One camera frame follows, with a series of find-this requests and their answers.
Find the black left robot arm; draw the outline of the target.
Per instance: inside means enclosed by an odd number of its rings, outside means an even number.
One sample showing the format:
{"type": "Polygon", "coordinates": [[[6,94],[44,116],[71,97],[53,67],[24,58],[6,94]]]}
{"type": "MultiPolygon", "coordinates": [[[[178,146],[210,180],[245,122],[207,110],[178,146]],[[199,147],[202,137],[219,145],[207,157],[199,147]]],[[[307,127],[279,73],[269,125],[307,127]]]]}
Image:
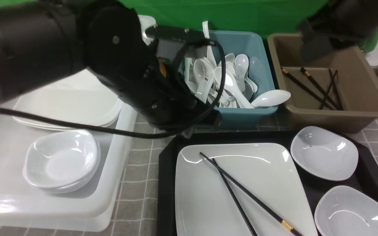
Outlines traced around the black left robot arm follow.
{"type": "Polygon", "coordinates": [[[203,32],[152,25],[117,0],[38,0],[0,8],[0,105],[92,72],[118,98],[166,131],[221,117],[190,92],[178,72],[185,57],[206,56],[203,32]]]}

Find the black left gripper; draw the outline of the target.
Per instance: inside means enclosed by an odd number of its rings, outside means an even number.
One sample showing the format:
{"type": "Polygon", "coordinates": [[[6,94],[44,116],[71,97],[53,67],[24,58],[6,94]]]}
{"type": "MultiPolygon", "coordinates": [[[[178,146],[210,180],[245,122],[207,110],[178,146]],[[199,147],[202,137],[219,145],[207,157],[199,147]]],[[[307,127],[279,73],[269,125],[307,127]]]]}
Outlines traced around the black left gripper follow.
{"type": "Polygon", "coordinates": [[[153,57],[145,63],[102,63],[95,68],[100,82],[160,130],[193,126],[218,127],[221,114],[190,91],[171,64],[153,57]]]}

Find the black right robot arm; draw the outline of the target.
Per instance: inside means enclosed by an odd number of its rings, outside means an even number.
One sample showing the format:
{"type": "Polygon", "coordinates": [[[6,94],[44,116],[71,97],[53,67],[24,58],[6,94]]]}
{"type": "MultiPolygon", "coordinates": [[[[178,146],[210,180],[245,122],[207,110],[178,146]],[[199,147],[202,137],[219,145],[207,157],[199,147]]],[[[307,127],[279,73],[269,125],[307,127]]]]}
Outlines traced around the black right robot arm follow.
{"type": "Polygon", "coordinates": [[[306,63],[358,45],[378,29],[378,0],[330,0],[297,26],[306,63]]]}

